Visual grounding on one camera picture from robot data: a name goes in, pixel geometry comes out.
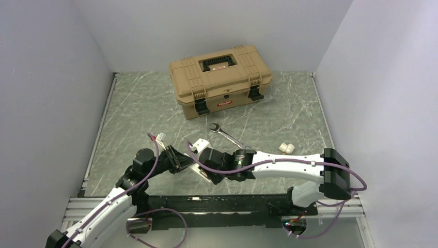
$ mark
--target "toolbox lid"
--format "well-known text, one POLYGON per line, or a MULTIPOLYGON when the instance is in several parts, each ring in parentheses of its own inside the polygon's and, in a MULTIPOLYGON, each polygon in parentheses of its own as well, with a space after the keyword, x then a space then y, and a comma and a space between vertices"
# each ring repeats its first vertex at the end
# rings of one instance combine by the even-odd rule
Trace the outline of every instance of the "toolbox lid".
POLYGON ((177 60, 170 63, 169 71, 177 101, 184 105, 248 91, 272 79, 253 45, 177 60))

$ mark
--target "wrench open end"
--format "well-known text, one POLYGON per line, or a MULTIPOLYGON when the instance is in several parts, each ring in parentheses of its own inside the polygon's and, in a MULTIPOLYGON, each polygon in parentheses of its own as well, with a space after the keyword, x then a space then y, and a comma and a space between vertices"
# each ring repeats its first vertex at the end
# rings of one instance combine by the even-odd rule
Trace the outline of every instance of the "wrench open end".
POLYGON ((219 131, 219 124, 217 124, 217 123, 210 124, 210 130, 213 132, 219 131))

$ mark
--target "gray marble surface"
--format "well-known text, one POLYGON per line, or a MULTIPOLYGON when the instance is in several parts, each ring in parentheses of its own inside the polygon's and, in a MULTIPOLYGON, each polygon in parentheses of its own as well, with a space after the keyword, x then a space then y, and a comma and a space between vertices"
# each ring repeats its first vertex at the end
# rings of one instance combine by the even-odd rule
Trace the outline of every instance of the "gray marble surface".
MULTIPOLYGON (((167 134, 165 143, 186 152, 185 142, 209 140, 213 148, 232 153, 237 147, 209 130, 219 123, 230 135, 254 149, 281 154, 282 142, 295 145, 294 155, 321 153, 331 147, 318 98, 308 72, 273 72, 265 98, 210 115, 186 120, 177 104, 168 72, 120 73, 92 162, 86 196, 104 196, 141 148, 154 149, 151 132, 167 134)), ((207 183, 190 169, 149 180, 150 195, 285 193, 303 180, 262 178, 207 183)))

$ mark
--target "wrench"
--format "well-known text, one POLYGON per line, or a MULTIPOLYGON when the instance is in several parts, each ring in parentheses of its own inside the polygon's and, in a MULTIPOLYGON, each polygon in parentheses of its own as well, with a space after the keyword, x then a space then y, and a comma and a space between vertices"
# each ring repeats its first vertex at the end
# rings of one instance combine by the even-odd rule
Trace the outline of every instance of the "wrench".
POLYGON ((251 146, 244 144, 240 141, 238 141, 237 139, 233 138, 231 135, 229 135, 228 133, 226 133, 224 130, 221 129, 221 127, 219 126, 219 124, 217 123, 212 123, 210 125, 210 130, 215 132, 215 133, 220 133, 223 137, 227 138, 229 141, 233 142, 235 145, 237 145, 240 149, 246 149, 246 148, 251 148, 251 146))

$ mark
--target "toolbox body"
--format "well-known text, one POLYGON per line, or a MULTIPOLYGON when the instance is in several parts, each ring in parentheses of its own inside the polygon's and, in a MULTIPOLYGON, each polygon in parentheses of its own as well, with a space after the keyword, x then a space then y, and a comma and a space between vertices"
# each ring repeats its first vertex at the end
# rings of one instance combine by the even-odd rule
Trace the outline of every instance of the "toolbox body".
POLYGON ((169 71, 186 119, 259 101, 272 79, 253 45, 174 61, 169 71))

